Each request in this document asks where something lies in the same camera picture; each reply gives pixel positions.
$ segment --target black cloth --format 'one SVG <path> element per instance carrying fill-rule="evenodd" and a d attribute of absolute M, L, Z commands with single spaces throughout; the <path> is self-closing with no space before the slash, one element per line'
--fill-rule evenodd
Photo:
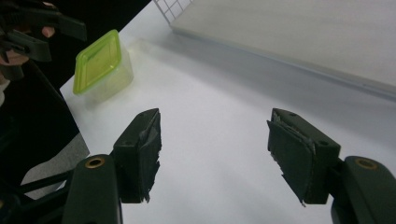
<path fill-rule="evenodd" d="M 37 65 L 59 90 L 73 76 L 78 53 L 109 30 L 120 31 L 149 0 L 52 2 L 64 15 L 84 21 L 88 35 L 86 42 L 61 34 L 49 40 L 52 62 Z M 0 150 L 0 178 L 13 186 L 21 183 L 29 169 L 58 154 L 78 133 L 65 104 L 53 97 L 38 76 L 23 68 L 25 78 L 11 82 L 0 107 L 0 125 L 12 120 L 17 130 L 12 142 Z"/>

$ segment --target container with green lid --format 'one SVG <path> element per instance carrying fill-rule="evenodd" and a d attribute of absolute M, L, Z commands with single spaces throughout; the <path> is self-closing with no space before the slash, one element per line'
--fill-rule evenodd
<path fill-rule="evenodd" d="M 134 75 L 116 30 L 109 31 L 76 58 L 73 93 L 104 101 L 128 86 Z"/>

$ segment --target tabletop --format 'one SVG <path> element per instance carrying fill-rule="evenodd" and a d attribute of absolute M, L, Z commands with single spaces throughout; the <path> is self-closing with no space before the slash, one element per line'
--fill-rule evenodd
<path fill-rule="evenodd" d="M 332 223 L 326 205 L 303 207 L 267 151 L 272 108 L 299 114 L 342 146 L 396 174 L 391 98 L 239 49 L 177 35 L 151 2 L 121 32 L 133 82 L 105 102 L 61 88 L 92 155 L 112 146 L 140 112 L 160 108 L 161 167 L 124 223 Z"/>

